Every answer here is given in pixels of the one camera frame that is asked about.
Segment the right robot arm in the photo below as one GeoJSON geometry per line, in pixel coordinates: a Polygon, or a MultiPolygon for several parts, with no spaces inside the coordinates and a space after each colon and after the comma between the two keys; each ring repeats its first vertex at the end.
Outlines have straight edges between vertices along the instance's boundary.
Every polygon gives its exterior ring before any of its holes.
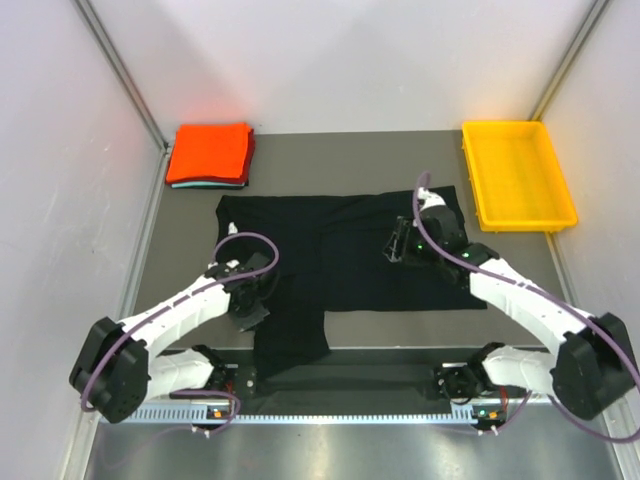
{"type": "Polygon", "coordinates": [[[639,371],[620,318],[593,316],[558,300],[491,248],[470,242],[441,196],[420,189],[412,207],[412,215],[395,224],[384,250],[387,259],[436,272],[497,308],[545,348],[486,346],[468,362],[466,380],[474,393],[518,387],[591,420],[637,387],[639,371]]]}

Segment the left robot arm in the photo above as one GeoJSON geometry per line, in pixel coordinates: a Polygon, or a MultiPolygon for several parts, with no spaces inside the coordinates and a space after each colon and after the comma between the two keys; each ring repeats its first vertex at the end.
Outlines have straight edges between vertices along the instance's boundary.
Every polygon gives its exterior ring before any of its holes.
{"type": "Polygon", "coordinates": [[[274,259],[261,253],[245,261],[212,263],[194,283],[157,306],[119,321],[95,322],[69,374],[85,412],[115,424],[148,401],[196,390],[216,396],[226,387],[226,367],[209,347],[180,353],[166,349],[204,323],[229,315],[262,320],[274,259]]]}

